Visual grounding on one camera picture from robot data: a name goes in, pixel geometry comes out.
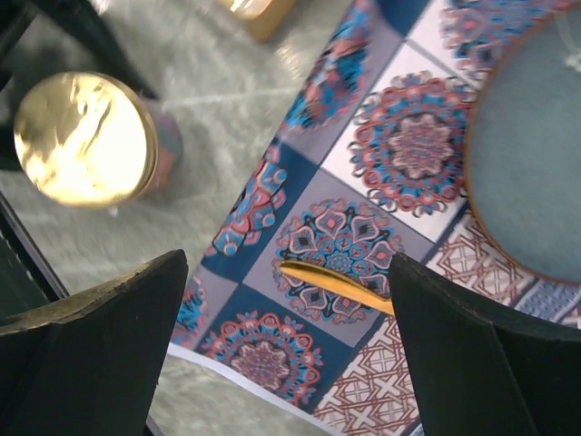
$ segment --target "white border of mat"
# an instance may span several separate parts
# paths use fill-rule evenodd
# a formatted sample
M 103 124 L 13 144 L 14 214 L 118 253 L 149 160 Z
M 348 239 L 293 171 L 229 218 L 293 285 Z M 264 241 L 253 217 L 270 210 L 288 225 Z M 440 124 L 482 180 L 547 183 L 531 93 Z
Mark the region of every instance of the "white border of mat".
M 302 411 L 301 409 L 294 407 L 291 404 L 288 404 L 282 398 L 277 397 L 272 392 L 267 391 L 255 382 L 248 380 L 246 377 L 242 377 L 239 373 L 227 367 L 226 365 L 222 365 L 217 361 L 213 361 L 212 359 L 204 357 L 197 352 L 186 350 L 185 348 L 175 345 L 174 343 L 170 343 L 170 346 L 167 349 L 167 353 L 171 356 L 179 357 L 180 359 L 184 359 L 188 362 L 197 363 L 198 365 L 208 368 L 209 370 L 218 372 L 221 376 L 236 383 L 246 391 L 253 393 L 257 397 L 262 398 L 270 404 L 274 404 L 284 411 L 292 413 L 293 415 L 305 420 L 315 427 L 320 428 L 332 436 L 343 436 L 343 433 L 340 431 L 337 431 L 324 422 L 319 421 L 314 416 L 309 415 L 307 412 Z

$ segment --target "patterned cloth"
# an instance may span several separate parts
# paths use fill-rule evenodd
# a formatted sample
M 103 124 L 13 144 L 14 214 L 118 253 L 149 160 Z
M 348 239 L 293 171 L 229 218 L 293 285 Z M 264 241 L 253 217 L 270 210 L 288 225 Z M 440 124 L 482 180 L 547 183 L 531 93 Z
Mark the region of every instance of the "patterned cloth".
M 474 292 L 581 323 L 480 231 L 463 188 L 476 92 L 574 0 L 355 0 L 185 293 L 173 343 L 348 435 L 423 434 L 392 317 L 278 271 L 300 259 L 389 295 L 404 252 Z

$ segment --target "tan box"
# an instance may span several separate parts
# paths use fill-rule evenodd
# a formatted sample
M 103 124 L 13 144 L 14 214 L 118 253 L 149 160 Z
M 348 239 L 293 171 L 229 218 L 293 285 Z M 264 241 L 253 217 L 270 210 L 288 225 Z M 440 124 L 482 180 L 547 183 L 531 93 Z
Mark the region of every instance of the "tan box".
M 217 0 L 242 22 L 257 41 L 266 41 L 297 0 Z

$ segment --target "plate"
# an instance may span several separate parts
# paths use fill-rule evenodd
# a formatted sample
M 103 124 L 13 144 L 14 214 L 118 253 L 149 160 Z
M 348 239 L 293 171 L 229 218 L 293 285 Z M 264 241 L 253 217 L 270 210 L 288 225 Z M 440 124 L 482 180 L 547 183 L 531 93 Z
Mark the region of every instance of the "plate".
M 472 210 L 503 254 L 537 276 L 581 283 L 581 73 L 566 64 L 574 43 L 577 6 L 512 47 L 478 98 L 465 175 Z

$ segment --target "yellow object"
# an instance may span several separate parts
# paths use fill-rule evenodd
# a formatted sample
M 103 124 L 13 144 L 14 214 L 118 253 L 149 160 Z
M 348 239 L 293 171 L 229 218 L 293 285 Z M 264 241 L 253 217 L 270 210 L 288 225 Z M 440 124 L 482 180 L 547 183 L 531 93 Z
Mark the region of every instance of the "yellow object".
M 69 206 L 109 207 L 141 193 L 158 144 L 137 94 L 99 74 L 56 74 L 15 117 L 20 164 L 45 195 Z
M 338 272 L 301 261 L 282 261 L 280 269 L 283 274 L 290 277 L 314 284 L 321 289 L 349 298 L 354 302 L 365 304 L 388 315 L 395 315 L 390 298 L 381 297 L 362 284 Z
M 218 0 L 242 21 L 258 41 L 266 41 L 297 0 Z

